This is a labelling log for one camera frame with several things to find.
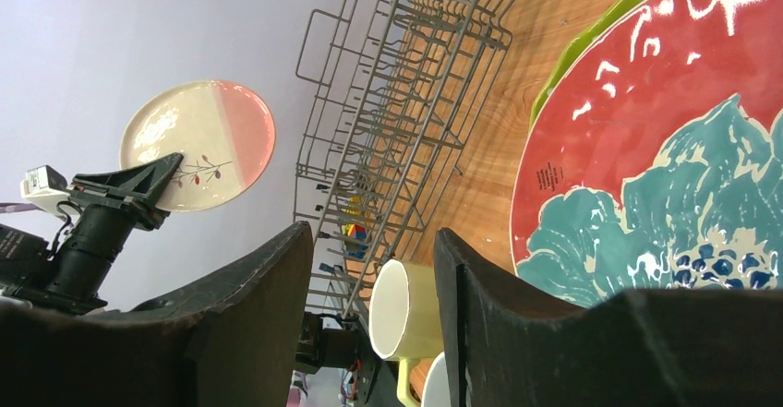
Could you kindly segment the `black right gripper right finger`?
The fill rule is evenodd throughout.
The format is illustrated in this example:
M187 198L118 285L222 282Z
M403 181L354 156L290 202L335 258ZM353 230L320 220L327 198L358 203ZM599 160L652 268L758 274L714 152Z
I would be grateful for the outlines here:
M779 290L636 290L585 309L434 239L454 406L778 406Z

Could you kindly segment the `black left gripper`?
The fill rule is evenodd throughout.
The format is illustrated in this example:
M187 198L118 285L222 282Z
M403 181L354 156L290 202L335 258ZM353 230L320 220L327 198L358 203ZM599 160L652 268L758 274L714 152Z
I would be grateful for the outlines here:
M76 175L70 197L90 204L54 254L36 304L70 315L106 307L99 296L103 281L133 230L163 225L165 212L157 204L183 159L174 152L121 171Z

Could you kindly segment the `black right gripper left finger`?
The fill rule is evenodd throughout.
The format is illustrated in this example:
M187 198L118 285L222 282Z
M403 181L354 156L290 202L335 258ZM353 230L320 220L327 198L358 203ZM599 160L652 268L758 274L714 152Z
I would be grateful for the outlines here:
M313 259L299 221L128 312L1 307L5 406L282 406Z

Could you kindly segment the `cream and pink plate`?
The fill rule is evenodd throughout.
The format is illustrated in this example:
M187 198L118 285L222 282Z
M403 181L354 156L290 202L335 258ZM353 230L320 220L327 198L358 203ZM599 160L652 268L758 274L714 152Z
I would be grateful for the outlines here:
M182 154L157 206L201 211L253 186L270 164L275 142L271 109L257 93L232 81L200 80L166 90L137 110L120 142L119 165Z

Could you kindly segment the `red and teal floral plate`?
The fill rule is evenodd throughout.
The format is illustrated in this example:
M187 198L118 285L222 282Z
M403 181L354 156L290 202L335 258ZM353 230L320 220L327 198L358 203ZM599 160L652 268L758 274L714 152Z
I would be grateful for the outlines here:
M782 286L782 0L640 0L538 103L516 275L582 307L630 288Z

